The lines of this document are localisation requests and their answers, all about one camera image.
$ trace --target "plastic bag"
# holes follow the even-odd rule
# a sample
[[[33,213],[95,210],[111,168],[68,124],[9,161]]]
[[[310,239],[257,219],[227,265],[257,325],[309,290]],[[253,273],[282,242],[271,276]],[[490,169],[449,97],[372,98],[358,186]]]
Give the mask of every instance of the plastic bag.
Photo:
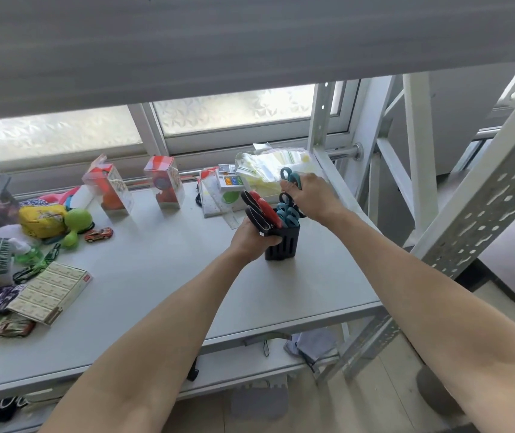
[[[315,173],[323,176],[322,169],[311,153],[302,148],[272,148],[269,144],[254,145],[252,153],[236,155],[236,174],[246,187],[256,190],[267,198],[281,192],[281,170],[289,167],[292,171]]]

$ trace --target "cardboard box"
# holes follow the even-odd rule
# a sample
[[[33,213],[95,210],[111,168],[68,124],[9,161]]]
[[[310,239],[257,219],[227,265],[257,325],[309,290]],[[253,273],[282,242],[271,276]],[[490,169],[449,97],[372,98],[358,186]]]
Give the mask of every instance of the cardboard box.
[[[143,173],[160,208],[181,208],[185,190],[171,156],[152,156]]]
[[[53,262],[31,280],[7,308],[28,319],[51,325],[91,279],[85,270]]]
[[[101,208],[108,215],[131,213],[133,196],[113,164],[107,163],[107,156],[100,155],[93,161],[82,177],[91,193],[99,197]]]

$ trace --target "hand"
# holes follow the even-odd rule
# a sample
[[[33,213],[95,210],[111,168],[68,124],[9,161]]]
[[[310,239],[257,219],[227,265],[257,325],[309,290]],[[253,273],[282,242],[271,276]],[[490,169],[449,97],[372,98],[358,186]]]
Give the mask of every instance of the hand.
[[[301,190],[289,181],[282,181],[280,185],[307,217],[326,225],[346,209],[323,178],[313,173],[300,173],[300,179]]]
[[[246,217],[233,234],[228,250],[232,251],[232,256],[241,258],[241,261],[247,264],[260,258],[268,247],[276,246],[281,241],[282,238],[277,235],[269,237],[260,235],[254,224]]]

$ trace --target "red toy car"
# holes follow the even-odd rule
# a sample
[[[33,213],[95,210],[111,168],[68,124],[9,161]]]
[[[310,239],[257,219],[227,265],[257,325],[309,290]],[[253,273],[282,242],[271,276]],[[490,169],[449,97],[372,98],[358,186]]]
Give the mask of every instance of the red toy car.
[[[111,228],[92,229],[85,234],[85,241],[88,243],[93,243],[94,241],[108,240],[112,236],[113,229]]]

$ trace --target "white table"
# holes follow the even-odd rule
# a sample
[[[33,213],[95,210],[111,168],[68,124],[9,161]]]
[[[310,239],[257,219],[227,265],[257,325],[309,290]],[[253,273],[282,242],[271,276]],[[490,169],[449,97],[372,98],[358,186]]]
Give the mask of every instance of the white table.
[[[96,225],[111,226],[113,238],[82,242],[75,251],[62,251],[58,261],[88,270],[94,280],[52,327],[38,325],[25,339],[0,338],[0,398],[78,377],[225,250],[234,231],[221,217],[205,219],[194,201],[195,184],[185,188],[181,210],[161,211],[149,189],[133,192],[135,206],[124,218],[109,219],[99,204],[90,204]],[[272,331],[291,334],[381,310],[340,241],[313,220],[303,219],[296,257],[283,262],[260,258],[242,271],[200,354],[242,346],[244,340]],[[205,373],[201,367],[200,377]]]

